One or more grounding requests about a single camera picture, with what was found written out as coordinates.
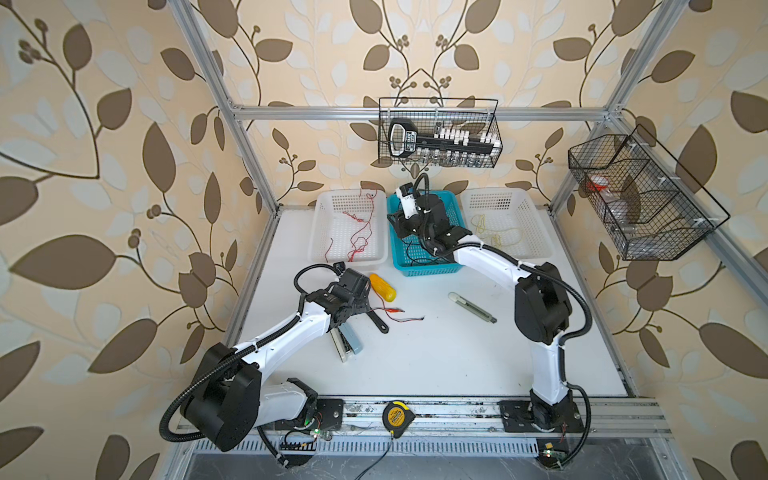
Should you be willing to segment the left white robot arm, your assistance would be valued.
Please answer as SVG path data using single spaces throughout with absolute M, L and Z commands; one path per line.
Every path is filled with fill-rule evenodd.
M 306 419 L 316 392 L 295 378 L 277 386 L 266 381 L 291 356 L 345 323 L 374 315 L 368 276 L 340 264 L 314 264 L 294 277 L 296 311 L 251 340 L 233 347 L 216 343 L 204 354 L 191 384 L 159 421 L 160 437 L 171 443 L 207 439 L 227 452 L 252 429 L 282 420 Z

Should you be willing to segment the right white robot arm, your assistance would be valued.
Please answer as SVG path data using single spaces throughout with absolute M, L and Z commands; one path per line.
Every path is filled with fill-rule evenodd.
M 576 410 L 566 379 L 565 343 L 586 335 L 593 325 L 583 296 L 562 280 L 555 265 L 515 259 L 453 224 L 437 195 L 408 183 L 395 198 L 399 206 L 388 221 L 398 238 L 414 235 L 433 257 L 469 267 L 515 294 L 515 325 L 530 341 L 533 362 L 529 421 L 552 431 L 572 418 Z

